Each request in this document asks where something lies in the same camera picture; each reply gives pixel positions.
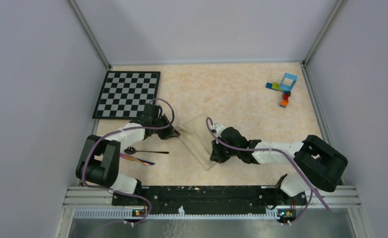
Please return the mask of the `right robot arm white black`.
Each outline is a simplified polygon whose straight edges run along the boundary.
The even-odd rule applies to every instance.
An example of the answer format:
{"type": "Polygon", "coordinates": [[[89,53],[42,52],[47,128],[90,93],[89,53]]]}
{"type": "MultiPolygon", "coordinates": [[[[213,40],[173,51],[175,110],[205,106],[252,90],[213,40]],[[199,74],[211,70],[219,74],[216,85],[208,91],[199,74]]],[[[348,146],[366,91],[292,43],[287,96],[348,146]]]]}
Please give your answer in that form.
{"type": "Polygon", "coordinates": [[[210,160],[224,163],[232,157],[246,164],[288,164],[299,172],[284,174],[275,189],[275,200],[288,204],[294,196],[316,187],[333,192],[348,165],[348,159],[320,137],[308,135],[303,141],[290,143],[248,140],[234,127],[212,126],[212,154],[210,160]]]}

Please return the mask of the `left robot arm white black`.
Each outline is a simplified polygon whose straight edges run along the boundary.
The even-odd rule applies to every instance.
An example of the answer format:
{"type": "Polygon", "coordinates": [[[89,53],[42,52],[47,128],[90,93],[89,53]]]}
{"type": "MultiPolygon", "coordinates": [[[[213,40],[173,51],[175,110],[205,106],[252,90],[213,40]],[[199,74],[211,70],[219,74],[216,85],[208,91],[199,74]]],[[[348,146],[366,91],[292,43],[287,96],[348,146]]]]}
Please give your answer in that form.
{"type": "Polygon", "coordinates": [[[140,203],[143,192],[137,188],[138,180],[119,171],[120,154],[153,134],[161,140],[180,136],[161,111],[159,105],[146,104],[141,115],[124,127],[103,137],[88,136],[76,167],[76,177],[124,193],[124,199],[131,205],[140,203]]]}

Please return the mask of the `beige cloth napkin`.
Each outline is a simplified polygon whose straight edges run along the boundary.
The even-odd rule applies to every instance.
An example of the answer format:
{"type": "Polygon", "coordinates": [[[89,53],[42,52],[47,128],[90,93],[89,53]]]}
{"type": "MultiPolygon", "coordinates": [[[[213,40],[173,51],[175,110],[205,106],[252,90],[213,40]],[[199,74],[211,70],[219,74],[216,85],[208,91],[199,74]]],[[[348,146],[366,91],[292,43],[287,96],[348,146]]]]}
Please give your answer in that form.
{"type": "Polygon", "coordinates": [[[214,138],[207,129],[207,117],[206,114],[200,114],[177,127],[180,141],[206,171],[216,164],[216,162],[210,160],[214,138]]]}

